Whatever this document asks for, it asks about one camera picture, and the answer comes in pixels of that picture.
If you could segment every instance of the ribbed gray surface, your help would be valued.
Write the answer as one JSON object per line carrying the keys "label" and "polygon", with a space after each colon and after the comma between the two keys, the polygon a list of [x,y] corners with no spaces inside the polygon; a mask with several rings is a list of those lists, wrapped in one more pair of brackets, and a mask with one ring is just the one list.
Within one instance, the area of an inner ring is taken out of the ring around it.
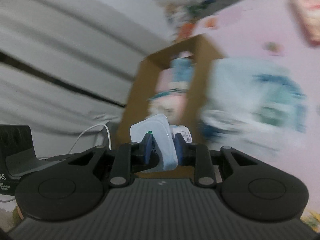
{"label": "ribbed gray surface", "polygon": [[189,179],[136,179],[110,191],[90,214],[47,223],[24,220],[14,240],[310,240],[315,233],[299,220],[252,222],[228,210],[210,189]]}

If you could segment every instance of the cardboard box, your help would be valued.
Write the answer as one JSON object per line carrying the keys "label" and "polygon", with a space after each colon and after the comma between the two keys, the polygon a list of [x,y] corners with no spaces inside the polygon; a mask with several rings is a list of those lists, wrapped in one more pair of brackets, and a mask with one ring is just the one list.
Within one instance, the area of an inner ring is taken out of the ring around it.
{"label": "cardboard box", "polygon": [[117,132],[117,144],[130,142],[130,127],[148,116],[148,99],[155,95],[159,73],[169,68],[173,55],[189,50],[194,54],[195,72],[187,93],[187,104],[179,123],[189,128],[192,140],[204,143],[198,132],[198,110],[206,103],[207,77],[211,61],[224,58],[203,35],[194,36],[146,57],[140,64]]}

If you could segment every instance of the white curtain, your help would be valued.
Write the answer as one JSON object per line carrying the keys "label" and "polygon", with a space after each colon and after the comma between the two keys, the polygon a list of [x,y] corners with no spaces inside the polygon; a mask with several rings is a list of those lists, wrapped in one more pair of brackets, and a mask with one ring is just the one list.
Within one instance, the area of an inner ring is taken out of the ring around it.
{"label": "white curtain", "polygon": [[[126,104],[140,61],[167,46],[166,36],[152,0],[0,0],[0,52],[118,105]],[[37,154],[63,154],[84,129],[122,116],[112,103],[0,70],[0,122],[28,124]],[[93,144],[84,137],[75,151]]]}

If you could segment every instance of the black bracket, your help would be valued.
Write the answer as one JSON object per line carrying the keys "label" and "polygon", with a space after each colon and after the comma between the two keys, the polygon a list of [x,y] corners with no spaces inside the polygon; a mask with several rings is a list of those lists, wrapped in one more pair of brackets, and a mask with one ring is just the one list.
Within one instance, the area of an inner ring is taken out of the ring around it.
{"label": "black bracket", "polygon": [[122,144],[116,153],[109,174],[110,187],[125,187],[131,183],[131,174],[154,168],[159,163],[159,156],[151,153],[153,135],[146,133],[140,143]]}
{"label": "black bracket", "polygon": [[199,187],[215,187],[217,180],[212,166],[212,158],[207,146],[198,143],[186,143],[183,136],[177,133],[174,146],[181,166],[194,166],[194,182]]}

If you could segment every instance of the white cable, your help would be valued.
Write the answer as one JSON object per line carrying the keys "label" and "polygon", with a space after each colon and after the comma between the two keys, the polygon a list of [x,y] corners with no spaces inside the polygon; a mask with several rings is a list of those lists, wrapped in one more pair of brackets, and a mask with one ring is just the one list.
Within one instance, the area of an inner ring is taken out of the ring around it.
{"label": "white cable", "polygon": [[110,132],[109,132],[109,128],[108,126],[106,126],[104,123],[99,123],[99,124],[96,124],[94,126],[91,126],[90,128],[84,130],[79,136],[78,138],[76,139],[74,145],[71,147],[71,149],[68,151],[68,154],[72,151],[72,149],[74,148],[74,146],[76,145],[77,141],[80,139],[80,137],[86,133],[87,131],[91,130],[92,128],[95,128],[97,126],[100,126],[100,125],[103,125],[106,129],[107,129],[107,133],[108,133],[108,140],[109,140],[109,150],[111,150],[111,138],[110,138]]}

